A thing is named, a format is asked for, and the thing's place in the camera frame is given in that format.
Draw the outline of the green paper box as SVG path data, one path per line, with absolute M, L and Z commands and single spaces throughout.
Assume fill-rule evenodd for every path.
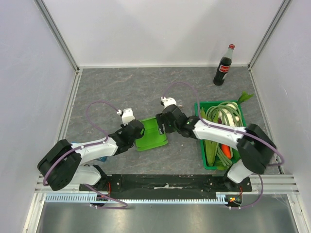
M 144 136 L 136 140 L 137 151 L 145 151 L 168 144 L 166 134 L 161 134 L 155 117 L 140 120 L 144 126 Z

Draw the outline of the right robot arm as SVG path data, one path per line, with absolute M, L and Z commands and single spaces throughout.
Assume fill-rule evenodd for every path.
M 231 127 L 198 116 L 187 117 L 174 104 L 157 114 L 156 120 L 162 134 L 177 132 L 185 138 L 210 140 L 237 150 L 240 160 L 229 167 L 222 180 L 223 187 L 228 191 L 234 191 L 253 173 L 262 175 L 276 153 L 276 145 L 256 124 Z

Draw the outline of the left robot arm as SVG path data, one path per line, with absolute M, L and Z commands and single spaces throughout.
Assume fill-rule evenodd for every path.
M 95 166 L 83 164 L 128 151 L 137 139 L 144 136 L 144 131 L 144 125 L 134 119 L 107 138 L 72 144 L 66 139 L 58 141 L 37 165 L 43 175 L 42 184 L 53 191 L 84 183 L 96 191 L 105 189 L 107 180 L 104 173 Z

